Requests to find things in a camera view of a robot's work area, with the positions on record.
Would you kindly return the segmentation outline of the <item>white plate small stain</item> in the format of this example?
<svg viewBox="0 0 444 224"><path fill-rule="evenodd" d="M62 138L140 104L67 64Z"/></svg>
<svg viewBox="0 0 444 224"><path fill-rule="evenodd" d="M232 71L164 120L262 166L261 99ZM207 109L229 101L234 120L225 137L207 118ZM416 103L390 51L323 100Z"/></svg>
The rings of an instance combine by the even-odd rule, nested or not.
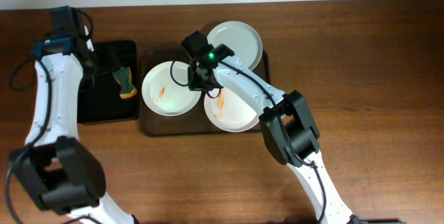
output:
<svg viewBox="0 0 444 224"><path fill-rule="evenodd" d="M190 91L188 86L179 86L188 81L189 65L184 62L162 62L148 71L142 81L142 98L148 108L157 114L174 117L192 109L201 97L198 91Z"/></svg>

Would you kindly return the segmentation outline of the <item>white plate large stain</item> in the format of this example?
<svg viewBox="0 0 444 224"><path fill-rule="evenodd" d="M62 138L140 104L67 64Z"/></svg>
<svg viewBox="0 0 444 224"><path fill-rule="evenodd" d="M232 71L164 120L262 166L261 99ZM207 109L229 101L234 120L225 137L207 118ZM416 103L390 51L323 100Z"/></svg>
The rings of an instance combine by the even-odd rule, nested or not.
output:
<svg viewBox="0 0 444 224"><path fill-rule="evenodd" d="M227 88L217 89L204 97L207 118L217 128L227 132L244 132L259 123L258 114L240 97Z"/></svg>

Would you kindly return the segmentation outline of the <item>pale blue plate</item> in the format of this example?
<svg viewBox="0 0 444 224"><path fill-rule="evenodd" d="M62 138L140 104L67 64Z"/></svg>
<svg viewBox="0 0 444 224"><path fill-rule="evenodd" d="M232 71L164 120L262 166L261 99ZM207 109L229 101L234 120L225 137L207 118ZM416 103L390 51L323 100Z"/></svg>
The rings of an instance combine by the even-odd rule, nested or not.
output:
<svg viewBox="0 0 444 224"><path fill-rule="evenodd" d="M262 59L263 44L257 31L241 21L226 21L215 26L207 35L213 46L224 44L253 70Z"/></svg>

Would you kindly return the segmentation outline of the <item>green and yellow sponge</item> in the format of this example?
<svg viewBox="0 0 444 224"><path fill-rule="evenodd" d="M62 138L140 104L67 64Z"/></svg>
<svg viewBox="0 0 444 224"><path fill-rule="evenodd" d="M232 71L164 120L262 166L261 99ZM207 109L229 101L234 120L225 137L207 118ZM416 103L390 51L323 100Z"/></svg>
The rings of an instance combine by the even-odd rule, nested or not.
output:
<svg viewBox="0 0 444 224"><path fill-rule="evenodd" d="M129 99L137 95L137 88L133 85L133 77L130 67L122 67L112 72L113 78L121 86L119 96Z"/></svg>

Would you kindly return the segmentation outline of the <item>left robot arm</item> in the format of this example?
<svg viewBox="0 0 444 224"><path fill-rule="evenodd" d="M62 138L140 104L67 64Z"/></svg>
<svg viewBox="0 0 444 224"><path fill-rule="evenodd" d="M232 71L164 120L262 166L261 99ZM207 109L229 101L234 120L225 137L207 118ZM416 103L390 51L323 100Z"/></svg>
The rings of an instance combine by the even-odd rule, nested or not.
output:
<svg viewBox="0 0 444 224"><path fill-rule="evenodd" d="M63 6L51 9L53 30L28 55L35 65L37 94L30 132L22 149L10 153L5 201L20 223L10 197L16 177L35 206L68 216L70 222L137 223L106 191L103 167L78 136L78 92L83 76L96 71L87 15Z"/></svg>

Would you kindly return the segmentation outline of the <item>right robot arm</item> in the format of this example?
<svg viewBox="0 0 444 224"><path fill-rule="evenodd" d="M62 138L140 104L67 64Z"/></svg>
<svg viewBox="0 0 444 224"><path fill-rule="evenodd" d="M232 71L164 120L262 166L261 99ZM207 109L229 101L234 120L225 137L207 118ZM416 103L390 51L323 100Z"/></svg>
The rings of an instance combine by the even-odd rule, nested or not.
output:
<svg viewBox="0 0 444 224"><path fill-rule="evenodd" d="M181 43L190 58L187 86L191 91L227 88L259 117L265 146L288 166L308 195L318 223L358 223L341 199L323 162L320 132L304 96L286 93L261 79L224 44L211 45L196 31Z"/></svg>

